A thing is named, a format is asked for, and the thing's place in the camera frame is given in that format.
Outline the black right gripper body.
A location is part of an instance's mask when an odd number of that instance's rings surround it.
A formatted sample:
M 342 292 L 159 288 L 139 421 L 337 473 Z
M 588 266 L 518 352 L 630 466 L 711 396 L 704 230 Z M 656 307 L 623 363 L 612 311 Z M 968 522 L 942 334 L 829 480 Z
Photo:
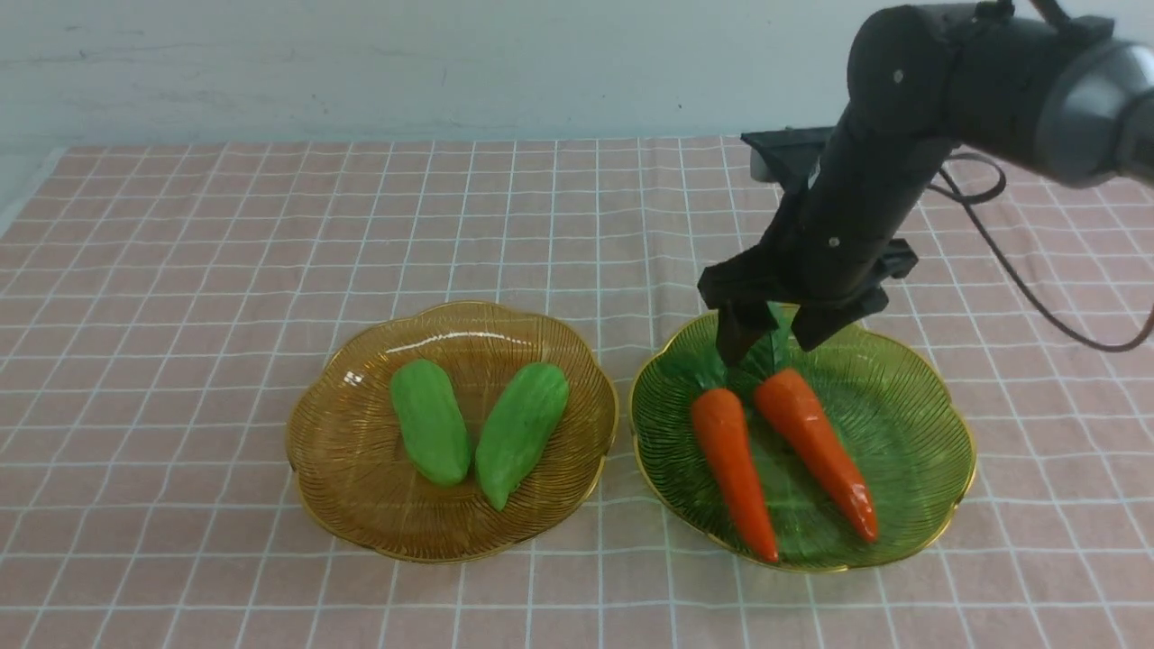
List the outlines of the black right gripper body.
M 882 311 L 883 279 L 916 261 L 893 238 L 919 195 L 914 146 L 831 135 L 807 179 L 784 191 L 758 243 L 705 269 L 700 298 L 712 309 L 865 301 Z

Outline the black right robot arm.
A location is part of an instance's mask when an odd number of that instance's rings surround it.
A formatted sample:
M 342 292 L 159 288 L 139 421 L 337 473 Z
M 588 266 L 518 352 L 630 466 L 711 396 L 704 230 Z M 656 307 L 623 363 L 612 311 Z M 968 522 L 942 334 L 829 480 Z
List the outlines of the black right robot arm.
M 797 307 L 804 351 L 886 308 L 883 283 L 917 263 L 897 231 L 947 161 L 1007 161 L 1076 189 L 1151 186 L 1151 49 L 1114 37 L 1112 18 L 1035 8 L 872 13 L 850 46 L 839 124 L 741 135 L 754 180 L 784 197 L 759 243 L 698 279 L 727 366 L 778 329 L 773 303 Z

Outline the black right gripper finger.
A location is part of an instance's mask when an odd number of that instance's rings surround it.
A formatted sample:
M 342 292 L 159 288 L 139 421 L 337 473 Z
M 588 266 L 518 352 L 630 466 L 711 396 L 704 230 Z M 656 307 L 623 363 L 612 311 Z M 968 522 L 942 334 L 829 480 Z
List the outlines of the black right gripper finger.
M 721 305 L 717 353 L 726 367 L 736 367 L 771 331 L 774 331 L 774 313 L 770 305 Z
M 840 306 L 799 305 L 790 321 L 792 337 L 801 349 L 812 351 L 842 329 L 877 312 L 877 306 L 852 301 Z

